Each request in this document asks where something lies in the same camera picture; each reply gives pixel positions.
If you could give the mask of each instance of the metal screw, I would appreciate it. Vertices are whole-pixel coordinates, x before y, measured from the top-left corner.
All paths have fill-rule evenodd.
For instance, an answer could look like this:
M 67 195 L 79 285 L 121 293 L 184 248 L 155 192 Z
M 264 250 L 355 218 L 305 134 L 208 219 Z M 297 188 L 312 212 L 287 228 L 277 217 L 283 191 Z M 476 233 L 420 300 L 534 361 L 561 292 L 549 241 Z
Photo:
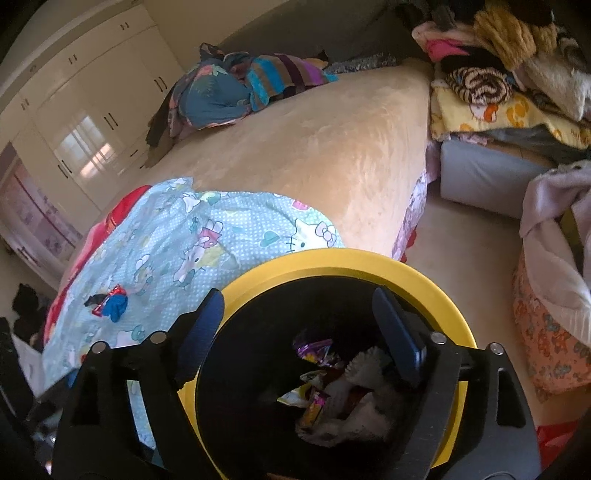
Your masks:
M 489 345 L 489 348 L 491 349 L 491 352 L 495 355 L 502 355 L 503 353 L 505 353 L 505 349 L 500 343 L 491 343 Z
M 447 342 L 447 337 L 441 332 L 433 332 L 431 334 L 431 341 L 438 345 L 443 345 L 445 342 Z
M 155 345 L 158 345 L 159 343 L 162 343 L 166 340 L 166 333 L 165 332 L 154 332 L 152 335 L 150 335 L 150 342 L 152 342 Z
M 96 342 L 92 346 L 92 353 L 101 353 L 107 348 L 107 344 L 105 342 Z

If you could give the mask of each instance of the red blanket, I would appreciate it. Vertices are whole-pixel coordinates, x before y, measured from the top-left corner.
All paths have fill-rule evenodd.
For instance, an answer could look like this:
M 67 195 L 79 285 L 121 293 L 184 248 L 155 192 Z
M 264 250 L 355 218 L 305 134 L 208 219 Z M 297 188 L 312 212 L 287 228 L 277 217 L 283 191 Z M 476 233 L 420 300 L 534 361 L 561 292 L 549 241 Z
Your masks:
M 113 233 L 117 225 L 120 225 L 123 220 L 127 217 L 133 206 L 136 202 L 141 198 L 141 196 L 146 193 L 151 188 L 150 185 L 144 185 L 143 187 L 139 187 L 135 189 L 130 194 L 126 195 L 113 210 L 110 214 L 107 215 L 105 220 L 102 222 L 97 223 L 94 227 L 90 229 L 88 232 L 88 236 L 86 237 L 86 242 L 84 247 L 82 248 L 80 254 L 76 258 L 76 261 L 73 263 L 69 272 L 67 272 L 68 282 L 66 285 L 58 292 L 56 299 L 51 304 L 49 311 L 47 313 L 47 320 L 45 322 L 45 329 L 43 332 L 43 344 L 47 344 L 53 329 L 57 323 L 57 318 L 60 315 L 61 308 L 63 307 L 64 301 L 66 299 L 66 294 L 70 289 L 70 286 L 78 276 L 78 273 L 82 270 L 82 268 L 88 262 L 88 259 L 92 256 L 92 254 L 99 248 L 102 243 L 107 239 L 107 237 Z

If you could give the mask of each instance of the tiled floor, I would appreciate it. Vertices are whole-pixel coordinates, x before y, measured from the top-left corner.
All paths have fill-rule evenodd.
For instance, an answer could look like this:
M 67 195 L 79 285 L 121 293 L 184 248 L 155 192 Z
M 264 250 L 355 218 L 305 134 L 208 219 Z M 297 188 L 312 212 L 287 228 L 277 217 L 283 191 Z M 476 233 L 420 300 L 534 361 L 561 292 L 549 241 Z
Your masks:
M 577 391 L 540 403 L 527 377 L 525 355 L 512 318 L 511 276 L 521 250 L 519 222 L 439 197 L 430 187 L 408 265 L 433 280 L 456 303 L 480 348 L 505 346 L 537 425 L 578 418 L 591 393 Z

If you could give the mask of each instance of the striped clothing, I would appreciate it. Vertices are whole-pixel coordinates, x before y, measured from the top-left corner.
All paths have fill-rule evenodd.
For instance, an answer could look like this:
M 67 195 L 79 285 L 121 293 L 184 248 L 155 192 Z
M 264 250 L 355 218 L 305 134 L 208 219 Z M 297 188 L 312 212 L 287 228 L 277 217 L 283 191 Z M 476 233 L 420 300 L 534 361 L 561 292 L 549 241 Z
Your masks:
M 246 75 L 253 111 L 265 108 L 271 100 L 286 98 L 304 90 L 337 80 L 319 68 L 291 55 L 261 55 L 253 59 Z

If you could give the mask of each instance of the cartoon print blanket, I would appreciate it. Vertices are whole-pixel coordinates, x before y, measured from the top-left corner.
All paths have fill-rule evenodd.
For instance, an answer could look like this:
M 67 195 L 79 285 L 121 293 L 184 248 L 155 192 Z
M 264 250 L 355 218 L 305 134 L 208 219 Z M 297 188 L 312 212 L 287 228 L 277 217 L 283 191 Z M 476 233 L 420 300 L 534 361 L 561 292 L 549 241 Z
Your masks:
M 559 142 L 581 150 L 591 145 L 591 129 L 563 116 L 538 109 L 521 93 L 507 102 L 489 105 L 464 103 L 442 80 L 431 83 L 431 136 L 444 141 L 452 132 L 483 132 L 495 128 L 545 125 Z
M 272 193 L 194 192 L 191 179 L 150 188 L 125 220 L 90 257 L 72 282 L 43 353 L 47 386 L 78 368 L 90 346 L 140 343 L 168 330 L 211 288 L 222 289 L 243 273 L 282 255 L 342 247 L 328 218 Z M 117 284 L 128 293 L 118 323 L 96 317 L 89 296 Z M 154 446 L 138 385 L 130 398 L 140 439 Z

